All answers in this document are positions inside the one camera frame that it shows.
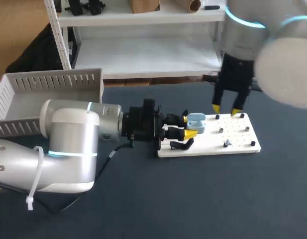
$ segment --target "white shelf unit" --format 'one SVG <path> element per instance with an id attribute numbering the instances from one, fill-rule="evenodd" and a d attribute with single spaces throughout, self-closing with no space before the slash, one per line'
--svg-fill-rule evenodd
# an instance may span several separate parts
<path id="1" fill-rule="evenodd" d="M 225 0 L 208 0 L 220 9 L 196 13 L 187 13 L 173 0 L 161 0 L 159 11 L 141 14 L 132 14 L 129 0 L 103 2 L 106 7 L 100 15 L 84 10 L 84 15 L 73 16 L 64 11 L 68 0 L 62 0 L 58 17 L 53 0 L 45 0 L 59 52 L 65 48 L 67 56 L 67 27 L 74 27 L 79 45 L 75 69 L 101 67 L 104 79 L 200 76 L 219 71 Z M 62 40 L 57 38 L 61 28 Z M 68 57 L 64 61 L 70 66 Z"/>

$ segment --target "white plastic crate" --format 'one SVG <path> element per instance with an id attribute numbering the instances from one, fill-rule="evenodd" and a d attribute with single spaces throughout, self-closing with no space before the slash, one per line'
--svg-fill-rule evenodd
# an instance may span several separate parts
<path id="1" fill-rule="evenodd" d="M 158 151 L 159 157 L 185 157 L 215 154 L 238 154 L 238 153 L 257 153 L 261 146 L 256 137 L 255 131 L 247 114 L 244 118 L 241 114 L 231 117 L 230 114 L 206 116 L 206 128 L 203 134 L 198 134 L 194 138 L 193 145 L 187 151 L 171 149 L 170 142 L 174 140 L 166 139 L 161 142 L 161 150 Z M 229 139 L 232 145 L 224 147 L 224 143 Z"/>
<path id="2" fill-rule="evenodd" d="M 46 100 L 101 102 L 102 69 L 8 73 L 0 81 L 0 137 L 40 134 Z"/>

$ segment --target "wooden floor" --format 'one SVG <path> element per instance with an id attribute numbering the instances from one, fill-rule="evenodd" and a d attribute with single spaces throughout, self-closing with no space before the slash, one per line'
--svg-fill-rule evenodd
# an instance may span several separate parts
<path id="1" fill-rule="evenodd" d="M 0 0 L 0 78 L 48 22 L 44 0 Z"/>

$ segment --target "paper roll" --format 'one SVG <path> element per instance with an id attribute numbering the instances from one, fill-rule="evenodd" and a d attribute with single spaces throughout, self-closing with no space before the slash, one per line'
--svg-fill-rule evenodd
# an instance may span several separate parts
<path id="1" fill-rule="evenodd" d="M 189 12 L 197 12 L 201 7 L 201 1 L 200 0 L 174 0 L 178 5 L 183 7 L 186 10 L 189 10 Z"/>

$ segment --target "light blue block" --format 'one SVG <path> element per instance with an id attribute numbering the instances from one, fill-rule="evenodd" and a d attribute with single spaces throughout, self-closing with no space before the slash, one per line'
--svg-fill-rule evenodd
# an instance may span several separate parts
<path id="1" fill-rule="evenodd" d="M 200 121 L 189 121 L 187 124 L 187 129 L 189 130 L 197 130 L 198 134 L 204 133 L 205 131 L 205 121 L 200 120 Z"/>
<path id="2" fill-rule="evenodd" d="M 206 120 L 206 116 L 202 113 L 191 113 L 187 116 L 188 121 L 203 121 Z"/>

